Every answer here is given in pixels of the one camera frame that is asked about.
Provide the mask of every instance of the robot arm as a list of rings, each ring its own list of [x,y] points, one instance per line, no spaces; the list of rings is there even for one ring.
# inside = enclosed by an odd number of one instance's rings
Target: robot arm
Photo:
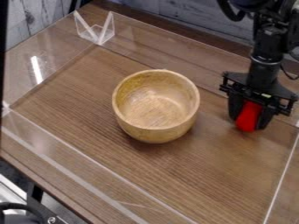
[[[241,130],[261,130],[273,115],[289,116],[297,96],[277,81],[284,54],[299,46],[299,1],[217,0],[232,21],[253,13],[248,73],[225,72],[220,90],[228,94],[228,114]]]

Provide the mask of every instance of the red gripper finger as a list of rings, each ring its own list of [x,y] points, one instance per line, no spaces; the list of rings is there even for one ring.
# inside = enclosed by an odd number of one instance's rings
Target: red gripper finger
[[[237,115],[236,125],[241,131],[251,132],[256,129],[257,118],[261,112],[261,106],[252,101],[245,101],[243,109]]]

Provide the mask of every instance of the wooden table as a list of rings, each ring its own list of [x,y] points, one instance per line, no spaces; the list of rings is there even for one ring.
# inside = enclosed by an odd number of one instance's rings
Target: wooden table
[[[98,5],[80,10],[90,24],[108,14]],[[297,109],[239,132],[217,88],[220,73],[245,72],[248,59],[121,15],[114,22],[102,47],[78,38],[68,16],[6,53],[1,157],[90,223],[295,223],[297,150],[276,189]],[[34,61],[49,77],[40,85]],[[180,72],[200,90],[196,124],[166,144],[129,138],[110,106],[117,83],[149,68]]]

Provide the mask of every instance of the bowl rim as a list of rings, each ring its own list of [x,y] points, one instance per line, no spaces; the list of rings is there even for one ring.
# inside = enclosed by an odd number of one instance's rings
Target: bowl rim
[[[181,120],[181,122],[177,122],[176,124],[172,124],[172,125],[168,125],[168,126],[162,126],[162,127],[150,127],[150,126],[140,126],[140,125],[134,125],[132,124],[126,119],[125,117],[122,116],[122,113],[120,112],[118,108],[117,108],[117,103],[116,103],[116,98],[117,98],[117,91],[120,89],[120,87],[122,86],[122,84],[133,77],[136,77],[137,75],[140,74],[145,74],[145,73],[152,73],[152,72],[166,72],[168,74],[172,74],[174,75],[176,77],[178,77],[180,79],[184,79],[186,81],[186,83],[190,85],[190,89],[194,93],[194,105],[192,107],[192,110],[190,112],[188,113],[188,115],[185,116],[185,118]],[[116,88],[114,88],[114,91],[113,91],[113,94],[112,94],[112,107],[113,107],[113,110],[114,110],[114,113],[116,113],[116,116],[125,122],[128,123],[130,126],[141,129],[141,130],[168,130],[168,129],[172,129],[180,125],[182,125],[184,123],[186,123],[193,115],[196,114],[197,110],[198,110],[198,107],[200,107],[200,92],[198,92],[198,89],[197,87],[194,86],[193,82],[185,77],[182,76],[181,74],[173,72],[173,71],[169,71],[166,69],[148,69],[148,70],[144,70],[144,71],[140,71],[140,72],[136,72],[130,75],[128,75],[120,82],[118,84],[116,85]]]

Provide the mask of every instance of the wooden bowl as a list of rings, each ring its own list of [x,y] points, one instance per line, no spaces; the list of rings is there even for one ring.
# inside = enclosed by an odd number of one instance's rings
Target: wooden bowl
[[[117,123],[134,139],[160,144],[190,128],[200,106],[193,83],[168,70],[145,70],[117,85],[112,106]]]

